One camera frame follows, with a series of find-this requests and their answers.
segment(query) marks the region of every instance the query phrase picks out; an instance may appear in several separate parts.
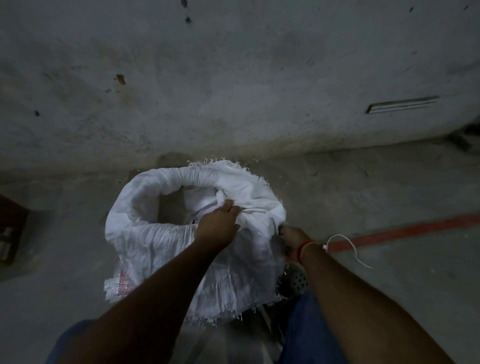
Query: person's left arm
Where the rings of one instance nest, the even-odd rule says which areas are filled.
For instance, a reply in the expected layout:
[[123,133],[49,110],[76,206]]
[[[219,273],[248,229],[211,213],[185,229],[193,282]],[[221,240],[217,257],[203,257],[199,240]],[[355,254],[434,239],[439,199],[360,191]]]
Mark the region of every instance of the person's left arm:
[[59,363],[167,363],[192,297],[233,240],[241,208],[226,200],[200,220],[195,241],[76,338]]

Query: wall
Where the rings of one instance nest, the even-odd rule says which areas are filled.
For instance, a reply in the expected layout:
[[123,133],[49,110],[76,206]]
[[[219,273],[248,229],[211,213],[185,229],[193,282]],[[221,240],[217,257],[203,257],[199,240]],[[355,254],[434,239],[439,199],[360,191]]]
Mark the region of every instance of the wall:
[[[479,6],[6,0],[1,177],[442,135],[480,111]],[[374,102],[432,95],[441,99],[428,109],[364,113]]]

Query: person's leg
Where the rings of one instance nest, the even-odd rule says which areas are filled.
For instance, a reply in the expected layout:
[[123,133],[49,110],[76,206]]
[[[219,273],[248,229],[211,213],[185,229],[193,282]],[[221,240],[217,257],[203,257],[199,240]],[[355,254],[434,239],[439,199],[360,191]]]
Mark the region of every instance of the person's leg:
[[278,364],[348,364],[312,292],[297,300],[284,333]]
[[57,339],[51,353],[48,355],[45,364],[56,364],[72,339],[82,334],[93,322],[95,322],[95,320],[83,320],[77,322],[75,325],[61,334]]

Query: white cord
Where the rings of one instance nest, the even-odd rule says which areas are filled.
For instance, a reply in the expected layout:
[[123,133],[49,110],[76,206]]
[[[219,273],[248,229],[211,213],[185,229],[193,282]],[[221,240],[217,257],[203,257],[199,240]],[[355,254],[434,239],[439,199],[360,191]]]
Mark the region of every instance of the white cord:
[[324,244],[324,246],[323,246],[324,250],[325,250],[327,253],[328,253],[328,243],[330,243],[330,240],[332,240],[332,238],[334,238],[334,237],[336,237],[336,236],[341,236],[342,238],[348,240],[348,242],[350,243],[350,245],[351,245],[352,248],[353,248],[353,251],[355,252],[355,260],[356,260],[357,262],[359,262],[360,264],[362,264],[363,266],[365,266],[365,267],[367,267],[367,268],[373,269],[371,266],[366,265],[365,263],[363,263],[363,262],[359,259],[359,256],[358,256],[358,254],[357,254],[357,248],[355,247],[355,245],[353,245],[352,241],[351,241],[349,238],[347,238],[345,235],[342,235],[342,234],[332,235],[332,236],[330,237],[330,239],[328,239],[327,244]]

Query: concrete floor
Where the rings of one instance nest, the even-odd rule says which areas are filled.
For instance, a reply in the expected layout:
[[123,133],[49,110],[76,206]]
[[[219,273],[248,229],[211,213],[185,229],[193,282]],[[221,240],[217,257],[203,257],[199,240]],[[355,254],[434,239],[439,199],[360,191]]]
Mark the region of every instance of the concrete floor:
[[[480,206],[480,158],[444,142],[243,162],[270,182],[289,223],[316,239]],[[2,363],[42,363],[62,331],[108,310],[103,280],[112,276],[116,254],[103,238],[103,224],[127,176],[122,171],[0,186],[1,194],[33,210],[16,264],[0,270]],[[479,238],[474,227],[362,248],[373,270],[349,251],[335,256],[398,300],[456,362],[473,363],[480,361]],[[237,335],[233,341],[229,332]],[[232,363],[233,342],[258,344],[242,335],[231,325],[185,328],[172,362]],[[205,345],[198,345],[205,337]],[[257,349],[251,362],[269,362],[271,348]]]

